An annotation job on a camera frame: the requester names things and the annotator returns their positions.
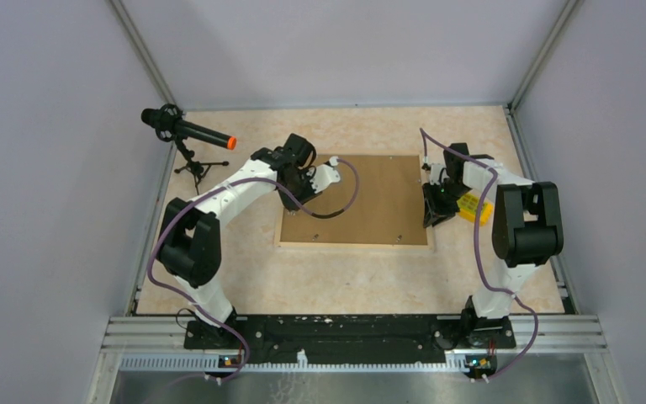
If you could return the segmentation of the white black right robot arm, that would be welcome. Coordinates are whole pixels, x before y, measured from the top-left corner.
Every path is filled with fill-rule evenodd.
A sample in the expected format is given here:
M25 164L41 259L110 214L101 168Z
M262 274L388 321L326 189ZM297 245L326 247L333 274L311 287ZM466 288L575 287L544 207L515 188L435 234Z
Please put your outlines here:
M491 244L495 265L479 268L480 289L461 312L450 346L512 345L511 306L526 281L564 245L559 191L552 182L533 182L508 171L488 155L471 155L464 143L445 147L442 163L423 162L423 226L434 227L460 214L461 198L476 190L493 205Z

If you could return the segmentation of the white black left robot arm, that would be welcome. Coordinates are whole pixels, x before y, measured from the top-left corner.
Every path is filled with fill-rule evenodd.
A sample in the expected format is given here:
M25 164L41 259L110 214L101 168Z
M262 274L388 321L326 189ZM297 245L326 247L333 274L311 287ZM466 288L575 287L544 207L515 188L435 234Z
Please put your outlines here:
M218 279L222 230L263 196L278 193L286 210L303 210L305 203L339 183L338 158L317 165L315 157L313 145L292 134L283 146L252 153L207 193L168 203L156 261L183 287L197 317L206 323L204 337L216 348L231 345L236 337L230 320L234 307Z

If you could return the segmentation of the white wooden picture frame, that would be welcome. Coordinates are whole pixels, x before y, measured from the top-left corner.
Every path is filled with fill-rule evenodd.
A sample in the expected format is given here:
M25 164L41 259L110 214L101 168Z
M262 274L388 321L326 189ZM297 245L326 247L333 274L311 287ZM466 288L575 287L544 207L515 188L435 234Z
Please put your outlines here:
M381 151L342 155L357 169L338 166L340 183L305 206L318 214L342 208L355 200L341 215L316 219L302 211L282 210L276 226L274 245L296 249L398 250L404 253L432 253L434 232L423 226L424 203L421 155L415 151Z

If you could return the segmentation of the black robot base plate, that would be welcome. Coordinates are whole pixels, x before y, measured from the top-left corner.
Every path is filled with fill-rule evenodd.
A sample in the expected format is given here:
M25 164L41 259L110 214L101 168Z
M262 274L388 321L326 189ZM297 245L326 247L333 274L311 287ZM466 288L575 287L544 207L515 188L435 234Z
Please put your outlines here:
M249 364L286 364L303 352L311 364L436 364L454 349L516 347L509 318L460 315L250 315L227 329L188 322L189 350L229 349Z

